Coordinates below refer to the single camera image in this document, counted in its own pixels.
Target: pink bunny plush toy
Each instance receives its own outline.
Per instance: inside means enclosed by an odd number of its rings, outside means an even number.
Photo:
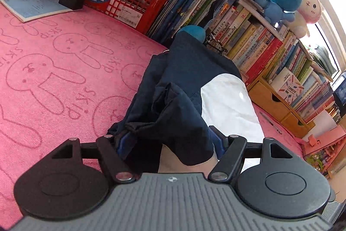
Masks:
[[[315,24],[321,18],[323,6],[319,0],[303,0],[300,7],[294,12],[295,20],[293,22],[284,21],[283,23],[301,39],[306,35],[309,37],[307,24]]]

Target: white barcode label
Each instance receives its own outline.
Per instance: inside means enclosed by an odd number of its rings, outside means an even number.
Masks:
[[[133,28],[136,28],[143,14],[123,4],[119,4],[118,9],[120,10],[117,10],[115,13],[115,15],[117,16],[117,19],[122,21],[125,24],[128,24],[129,26]]]

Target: screw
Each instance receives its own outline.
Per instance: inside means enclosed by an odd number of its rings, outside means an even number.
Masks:
[[[210,178],[216,182],[224,181],[228,178],[228,175],[224,172],[213,172]]]
[[[133,175],[131,172],[124,171],[124,172],[117,173],[115,178],[118,179],[119,181],[129,181],[133,178]]]

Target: pink blanket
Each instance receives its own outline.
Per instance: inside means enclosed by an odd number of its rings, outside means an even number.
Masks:
[[[17,178],[64,140],[93,142],[122,120],[165,48],[89,8],[23,24],[1,5],[0,19],[0,225],[10,228],[21,218]],[[301,155],[255,110],[265,136]]]

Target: drawer handle cutout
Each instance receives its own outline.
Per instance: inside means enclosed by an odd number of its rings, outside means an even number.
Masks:
[[[277,98],[273,93],[272,93],[272,100],[274,102],[281,102],[279,98]]]

